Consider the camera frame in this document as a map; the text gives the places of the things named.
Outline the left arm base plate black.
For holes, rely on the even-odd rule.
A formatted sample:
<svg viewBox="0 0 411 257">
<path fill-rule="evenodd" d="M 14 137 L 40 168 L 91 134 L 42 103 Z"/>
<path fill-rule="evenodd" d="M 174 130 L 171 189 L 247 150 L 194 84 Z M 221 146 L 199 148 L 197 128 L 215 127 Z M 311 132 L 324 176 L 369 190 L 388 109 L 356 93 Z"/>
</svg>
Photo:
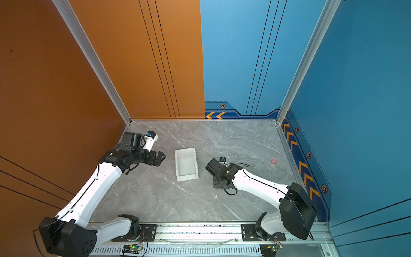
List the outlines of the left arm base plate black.
<svg viewBox="0 0 411 257">
<path fill-rule="evenodd" d="M 127 234 L 112 239 L 112 242 L 154 242 L 157 232 L 156 224 L 140 224 L 140 232 L 137 236 Z"/>
</svg>

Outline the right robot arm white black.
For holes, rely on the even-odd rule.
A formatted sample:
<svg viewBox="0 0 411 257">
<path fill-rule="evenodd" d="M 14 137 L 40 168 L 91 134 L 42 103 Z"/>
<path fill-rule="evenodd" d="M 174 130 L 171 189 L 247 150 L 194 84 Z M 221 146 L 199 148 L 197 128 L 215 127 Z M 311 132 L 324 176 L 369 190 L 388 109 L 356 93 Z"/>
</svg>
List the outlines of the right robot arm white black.
<svg viewBox="0 0 411 257">
<path fill-rule="evenodd" d="M 273 213 L 264 212 L 254 224 L 261 241 L 272 241 L 275 234 L 289 232 L 294 237 L 313 240 L 311 228 L 317 217 L 314 203 L 305 188 L 298 183 L 278 184 L 249 171 L 245 163 L 221 163 L 213 158 L 205 169 L 213 177 L 213 187 L 248 192 L 274 206 Z"/>
</svg>

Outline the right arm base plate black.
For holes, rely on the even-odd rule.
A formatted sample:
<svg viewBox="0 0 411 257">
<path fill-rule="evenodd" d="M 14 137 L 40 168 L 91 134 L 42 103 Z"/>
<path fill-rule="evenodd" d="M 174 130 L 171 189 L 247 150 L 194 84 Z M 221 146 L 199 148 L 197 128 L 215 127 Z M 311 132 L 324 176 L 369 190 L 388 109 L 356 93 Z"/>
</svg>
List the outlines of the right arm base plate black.
<svg viewBox="0 0 411 257">
<path fill-rule="evenodd" d="M 276 232 L 273 235 L 261 236 L 257 233 L 254 224 L 242 224 L 241 235 L 244 242 L 285 242 L 286 236 L 284 232 Z"/>
</svg>

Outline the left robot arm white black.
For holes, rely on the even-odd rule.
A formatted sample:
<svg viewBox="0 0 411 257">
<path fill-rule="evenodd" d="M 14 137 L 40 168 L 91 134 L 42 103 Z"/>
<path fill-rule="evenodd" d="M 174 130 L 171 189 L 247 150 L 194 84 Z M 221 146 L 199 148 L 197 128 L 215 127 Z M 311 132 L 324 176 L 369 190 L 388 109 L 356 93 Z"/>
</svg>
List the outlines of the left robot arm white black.
<svg viewBox="0 0 411 257">
<path fill-rule="evenodd" d="M 37 230 L 48 253 L 87 257 L 95 247 L 117 237 L 129 241 L 142 238 L 139 218 L 133 215 L 119 215 L 94 226 L 89 221 L 108 189 L 122 175 L 128 175 L 140 164 L 162 164 L 166 155 L 152 149 L 157 139 L 154 131 L 125 132 L 121 142 L 99 159 L 90 179 L 74 198 L 55 217 L 46 217 L 40 223 Z"/>
</svg>

